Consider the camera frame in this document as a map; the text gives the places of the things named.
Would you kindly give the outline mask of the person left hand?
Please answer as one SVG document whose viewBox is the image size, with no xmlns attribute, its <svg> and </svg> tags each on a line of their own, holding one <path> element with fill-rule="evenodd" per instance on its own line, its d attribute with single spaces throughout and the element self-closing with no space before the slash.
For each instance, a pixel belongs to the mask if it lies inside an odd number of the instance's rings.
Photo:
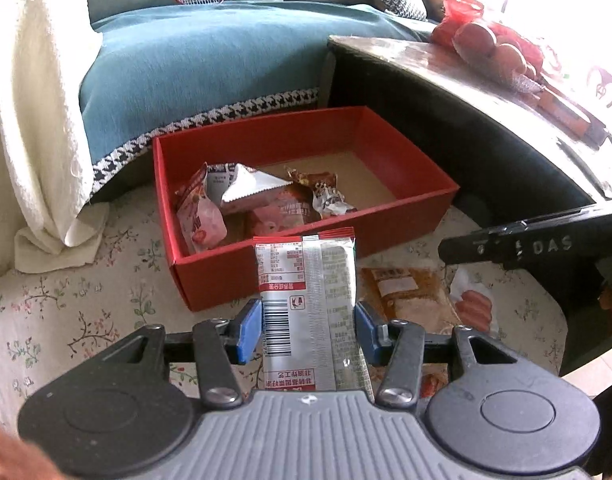
<svg viewBox="0 0 612 480">
<path fill-rule="evenodd" d="M 0 480 L 25 479 L 64 479 L 64 475 L 40 448 L 12 437 L 0 427 Z"/>
</svg>

